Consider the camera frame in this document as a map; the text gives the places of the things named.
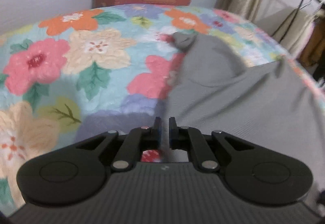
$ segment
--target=bed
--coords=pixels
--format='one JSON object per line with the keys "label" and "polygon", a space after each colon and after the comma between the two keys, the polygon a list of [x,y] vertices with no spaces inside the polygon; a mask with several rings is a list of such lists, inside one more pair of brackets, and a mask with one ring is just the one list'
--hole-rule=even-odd
{"label": "bed", "polygon": [[[216,36],[247,66],[288,56],[325,110],[322,92],[281,46],[226,11],[131,4],[28,25],[0,37],[2,212],[24,204],[16,173],[25,161],[104,131],[150,126],[163,114],[184,57],[175,32]],[[159,153],[142,160],[159,161]]]}

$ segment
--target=floral bedspread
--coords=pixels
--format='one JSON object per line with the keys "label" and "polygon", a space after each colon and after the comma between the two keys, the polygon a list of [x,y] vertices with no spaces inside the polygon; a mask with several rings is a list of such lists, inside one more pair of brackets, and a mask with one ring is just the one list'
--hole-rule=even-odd
{"label": "floral bedspread", "polygon": [[[248,66],[287,55],[250,22],[220,10],[121,5],[79,11],[0,37],[0,210],[24,204],[16,173],[27,160],[108,130],[150,126],[184,57],[172,34],[221,38]],[[291,60],[324,108],[311,78]],[[147,151],[144,161],[159,158]]]}

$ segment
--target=gray fabric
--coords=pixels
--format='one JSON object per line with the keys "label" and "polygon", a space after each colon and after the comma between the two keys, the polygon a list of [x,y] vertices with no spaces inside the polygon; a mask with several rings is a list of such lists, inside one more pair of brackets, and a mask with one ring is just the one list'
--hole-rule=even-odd
{"label": "gray fabric", "polygon": [[311,91],[285,61],[247,68],[220,39],[174,34],[188,51],[169,94],[165,122],[210,134],[223,130],[295,157],[325,188],[324,117]]}

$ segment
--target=mattress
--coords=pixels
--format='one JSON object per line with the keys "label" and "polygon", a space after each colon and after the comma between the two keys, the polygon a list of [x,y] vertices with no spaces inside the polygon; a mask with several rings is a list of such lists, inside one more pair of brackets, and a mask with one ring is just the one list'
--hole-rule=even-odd
{"label": "mattress", "polygon": [[[24,204],[16,173],[27,160],[104,131],[151,126],[162,116],[184,57],[173,46],[175,32],[216,36],[247,66],[288,56],[325,110],[322,92],[281,46],[226,11],[131,4],[27,25],[0,37],[3,213]],[[159,153],[146,151],[142,160],[159,161]]]}

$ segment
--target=pink flower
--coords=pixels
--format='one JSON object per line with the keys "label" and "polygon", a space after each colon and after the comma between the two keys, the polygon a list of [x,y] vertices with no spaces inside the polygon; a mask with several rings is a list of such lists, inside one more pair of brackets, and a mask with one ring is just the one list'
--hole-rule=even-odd
{"label": "pink flower", "polygon": [[220,9],[215,9],[213,10],[213,12],[223,18],[225,21],[228,21],[230,23],[239,23],[239,19],[238,17],[236,17],[236,15],[232,14],[232,13],[229,13],[227,11],[224,11],[224,10],[220,10]]}
{"label": "pink flower", "polygon": [[67,62],[62,55],[69,50],[65,40],[48,38],[12,55],[3,73],[9,75],[5,86],[10,93],[21,96],[36,82],[49,84],[60,77]]}
{"label": "pink flower", "polygon": [[176,81],[176,74],[185,54],[177,53],[168,61],[160,56],[150,55],[146,65],[151,73],[137,75],[127,90],[130,94],[142,94],[147,98],[165,99]]}

